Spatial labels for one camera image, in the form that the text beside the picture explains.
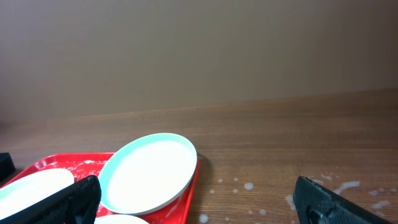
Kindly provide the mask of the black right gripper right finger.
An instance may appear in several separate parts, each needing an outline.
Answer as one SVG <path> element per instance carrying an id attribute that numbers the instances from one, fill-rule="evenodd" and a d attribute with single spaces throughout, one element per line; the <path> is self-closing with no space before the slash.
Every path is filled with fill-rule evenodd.
<path id="1" fill-rule="evenodd" d="M 300 224 L 391 224 L 307 177 L 298 177 L 293 203 Z"/>

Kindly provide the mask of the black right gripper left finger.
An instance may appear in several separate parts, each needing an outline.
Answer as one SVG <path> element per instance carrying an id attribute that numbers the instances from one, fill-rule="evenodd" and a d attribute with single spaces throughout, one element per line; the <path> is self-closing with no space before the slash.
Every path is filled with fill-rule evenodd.
<path id="1" fill-rule="evenodd" d="M 100 200 L 100 182 L 89 175 L 2 219 L 1 224 L 94 224 Z"/>

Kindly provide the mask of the light blue plate top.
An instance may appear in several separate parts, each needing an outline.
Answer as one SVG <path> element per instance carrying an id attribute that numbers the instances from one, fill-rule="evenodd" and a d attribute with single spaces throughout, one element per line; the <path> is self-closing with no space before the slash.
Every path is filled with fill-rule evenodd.
<path id="1" fill-rule="evenodd" d="M 123 146 L 105 163 L 98 179 L 108 210 L 144 215 L 173 202 L 188 187 L 197 151 L 187 138 L 150 134 Z"/>

